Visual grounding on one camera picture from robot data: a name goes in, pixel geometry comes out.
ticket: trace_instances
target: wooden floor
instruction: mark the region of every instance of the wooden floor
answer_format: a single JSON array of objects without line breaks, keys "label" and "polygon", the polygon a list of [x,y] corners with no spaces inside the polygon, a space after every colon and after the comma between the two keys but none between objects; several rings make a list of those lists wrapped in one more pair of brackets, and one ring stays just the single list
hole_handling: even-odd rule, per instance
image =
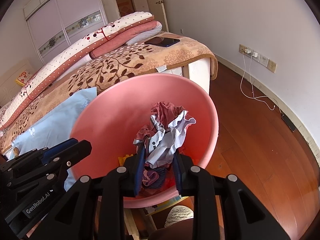
[{"label": "wooden floor", "polygon": [[[279,221],[291,240],[299,239],[319,211],[319,166],[307,143],[281,119],[240,91],[241,76],[219,64],[210,96],[219,117],[217,146],[207,170],[236,174]],[[249,82],[243,91],[252,93]],[[263,95],[254,88],[255,96]],[[267,100],[271,108],[273,103]]]}]

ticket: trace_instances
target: power outlet panel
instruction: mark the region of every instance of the power outlet panel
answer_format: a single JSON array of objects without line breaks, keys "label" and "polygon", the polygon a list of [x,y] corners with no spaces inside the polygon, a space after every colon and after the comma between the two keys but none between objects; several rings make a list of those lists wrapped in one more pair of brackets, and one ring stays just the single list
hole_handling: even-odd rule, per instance
[{"label": "power outlet panel", "polygon": [[276,72],[277,64],[272,61],[271,59],[268,60],[267,69],[270,70],[272,73]]},{"label": "power outlet panel", "polygon": [[268,66],[268,60],[269,60],[269,59],[268,59],[267,57],[261,55],[261,56],[260,56],[259,63],[260,63],[261,65],[267,67],[267,66]]},{"label": "power outlet panel", "polygon": [[244,50],[245,50],[246,48],[247,48],[246,46],[240,44],[240,46],[239,46],[239,52],[240,52],[240,53],[244,53]]},{"label": "power outlet panel", "polygon": [[[245,53],[245,51],[244,51],[245,49],[251,50],[251,53],[249,53],[249,54]],[[259,52],[255,51],[254,49],[251,49],[251,48],[249,48],[247,46],[244,46],[244,45],[240,44],[239,52],[241,54],[244,53],[244,55],[246,55],[247,57],[250,57],[250,58],[251,58],[251,56],[253,55],[254,52],[258,53],[258,56],[257,57],[252,57],[252,59],[257,61],[257,62],[259,62],[261,65],[266,67],[272,73],[274,73],[276,71],[277,64],[273,60],[263,56],[262,54],[260,54]]]}]

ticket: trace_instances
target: headboard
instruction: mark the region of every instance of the headboard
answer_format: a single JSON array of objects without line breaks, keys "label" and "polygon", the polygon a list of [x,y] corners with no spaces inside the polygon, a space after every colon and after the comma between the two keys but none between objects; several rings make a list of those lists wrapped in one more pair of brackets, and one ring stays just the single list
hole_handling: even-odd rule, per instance
[{"label": "headboard", "polygon": [[3,75],[0,76],[0,106],[4,106],[18,94],[22,86],[15,80],[24,71],[28,69],[32,74],[35,72],[28,60],[22,60],[17,65],[12,66]]}]

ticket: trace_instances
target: beige blanket with leaf pattern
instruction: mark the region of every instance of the beige blanket with leaf pattern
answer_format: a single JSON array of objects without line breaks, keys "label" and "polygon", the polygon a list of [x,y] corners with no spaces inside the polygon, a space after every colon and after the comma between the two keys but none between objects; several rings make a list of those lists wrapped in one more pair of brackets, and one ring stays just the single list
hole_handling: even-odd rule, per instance
[{"label": "beige blanket with leaf pattern", "polygon": [[211,60],[211,79],[216,78],[218,62],[205,45],[172,33],[161,33],[158,36],[177,38],[180,42],[167,48],[146,45],[143,41],[132,46],[122,46],[48,87],[4,130],[4,136],[0,139],[1,152],[18,135],[80,89],[95,86],[99,94],[127,78],[157,72],[156,67],[166,65],[167,69],[172,69],[207,57]]}]

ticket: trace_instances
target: pink plastic basin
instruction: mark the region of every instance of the pink plastic basin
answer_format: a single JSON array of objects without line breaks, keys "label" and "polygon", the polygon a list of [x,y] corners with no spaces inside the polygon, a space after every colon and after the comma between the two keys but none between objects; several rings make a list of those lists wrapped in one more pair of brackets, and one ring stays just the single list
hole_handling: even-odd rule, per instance
[{"label": "pink plastic basin", "polygon": [[[80,114],[70,137],[91,142],[91,154],[72,170],[76,179],[105,176],[132,154],[138,130],[150,119],[151,104],[169,101],[196,119],[188,128],[184,153],[205,168],[218,138],[218,115],[209,95],[191,80],[172,74],[147,74],[120,82],[98,95]],[[159,204],[178,196],[175,187],[145,198],[125,198],[125,208]]]}]

